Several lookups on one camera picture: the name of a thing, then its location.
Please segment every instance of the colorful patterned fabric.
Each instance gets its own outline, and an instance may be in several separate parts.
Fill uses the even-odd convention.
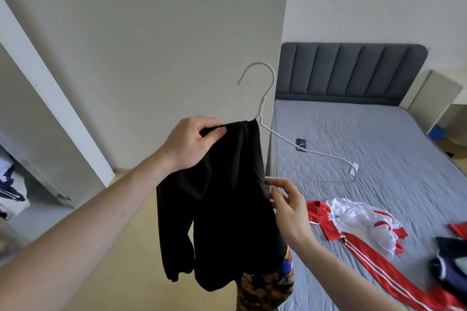
[[[272,311],[293,292],[293,262],[289,246],[276,273],[257,276],[243,273],[237,287],[237,311]]]

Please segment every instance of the hand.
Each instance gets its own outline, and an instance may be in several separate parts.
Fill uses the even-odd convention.
[[[207,116],[184,118],[172,129],[158,152],[166,156],[172,172],[195,166],[227,129],[216,128],[204,138],[199,131],[220,125],[222,123],[217,119]]]
[[[267,178],[265,183],[272,186],[277,227],[290,247],[296,250],[305,241],[318,243],[310,227],[305,198],[297,188],[287,179]],[[283,196],[278,187],[283,188],[288,197]]]

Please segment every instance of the bed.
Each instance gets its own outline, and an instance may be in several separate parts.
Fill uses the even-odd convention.
[[[435,283],[427,268],[435,236],[453,237],[447,223],[467,217],[467,177],[398,107],[426,56],[419,44],[283,44],[272,129],[358,163],[358,176],[323,183],[347,180],[348,164],[275,136],[268,159],[269,175],[291,179],[306,200],[341,197],[391,212],[409,233],[392,263],[422,290]],[[323,246],[378,285],[342,243],[312,228]],[[337,309],[296,255],[294,272],[294,293],[279,310]]]

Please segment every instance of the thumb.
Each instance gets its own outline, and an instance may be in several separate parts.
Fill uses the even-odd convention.
[[[279,192],[279,188],[277,188],[276,186],[272,186],[271,196],[272,196],[272,199],[274,200],[274,203],[276,203],[277,210],[283,210],[285,209],[286,206],[288,207],[288,204],[285,201],[284,196]]]
[[[204,138],[201,139],[201,141],[209,150],[215,142],[224,136],[225,133],[227,133],[227,128],[219,127],[210,131]]]

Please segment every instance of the right hand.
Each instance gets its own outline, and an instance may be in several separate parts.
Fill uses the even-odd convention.
[[[272,186],[271,198],[276,208],[276,223],[285,241],[292,249],[304,242],[318,243],[310,227],[310,219],[304,196],[287,179],[267,178],[265,184]],[[288,198],[279,192],[282,188]]]

